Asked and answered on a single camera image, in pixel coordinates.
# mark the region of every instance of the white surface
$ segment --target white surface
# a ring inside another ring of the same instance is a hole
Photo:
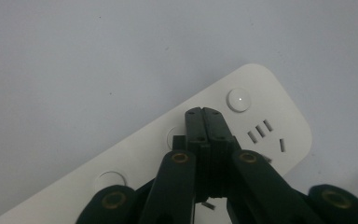
[[[227,106],[227,94],[233,88],[247,90],[253,100],[245,113],[233,112]],[[247,64],[11,209],[0,217],[0,224],[31,224],[35,220],[46,224],[75,223],[95,194],[95,179],[106,174],[106,170],[121,170],[119,173],[126,176],[129,187],[140,188],[156,176],[162,157],[170,151],[166,136],[172,128],[185,126],[185,112],[198,106],[221,112],[241,147],[272,159],[271,165],[280,175],[285,175],[310,151],[310,127],[276,77],[261,65]],[[264,134],[259,134],[255,127],[263,127],[260,123],[264,124],[266,119],[273,131],[264,126]],[[257,143],[250,139],[248,132],[254,133]],[[284,152],[280,149],[280,139],[285,141]],[[197,209],[197,223],[218,219],[219,223],[229,222],[225,200],[210,202],[216,206],[215,211]]]
[[[1,0],[0,215],[245,63],[310,124],[289,183],[358,196],[358,0]]]

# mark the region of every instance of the power strip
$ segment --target power strip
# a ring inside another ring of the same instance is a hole
[[[310,151],[310,127],[282,85],[264,66],[247,64],[3,214],[0,224],[75,223],[103,187],[140,188],[156,176],[172,137],[185,134],[185,112],[198,106],[220,111],[241,147],[266,156],[280,175]],[[230,223],[224,199],[208,203],[197,204],[195,223]]]

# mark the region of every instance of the outlet socket hole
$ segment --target outlet socket hole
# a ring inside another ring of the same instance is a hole
[[[252,139],[252,141],[256,144],[257,139],[255,138],[255,135],[252,132],[248,132],[249,137]]]
[[[260,133],[260,136],[261,136],[261,137],[264,138],[264,137],[266,136],[266,134],[265,134],[264,131],[260,128],[259,125],[255,126],[255,129],[258,131],[258,133]]]
[[[281,152],[285,152],[285,151],[286,151],[286,148],[285,148],[285,146],[284,146],[284,140],[283,140],[283,138],[281,138],[281,139],[279,140],[279,144],[281,145]]]
[[[271,124],[269,123],[268,120],[265,119],[265,120],[263,121],[263,123],[264,123],[264,125],[266,125],[267,129],[268,129],[270,132],[274,131],[274,130],[272,129],[272,126],[271,126]]]

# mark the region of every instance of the bolt hole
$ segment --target bolt hole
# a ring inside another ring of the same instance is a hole
[[[188,156],[185,153],[175,153],[171,159],[176,163],[183,163],[188,161]]]
[[[347,209],[351,207],[351,201],[347,199],[344,195],[332,191],[331,189],[325,189],[322,192],[322,197],[328,203],[331,203],[335,207]]]
[[[240,159],[248,163],[253,163],[257,161],[257,158],[249,152],[244,152],[240,154]]]
[[[103,207],[106,209],[117,209],[126,202],[126,195],[120,191],[115,191],[103,197]]]

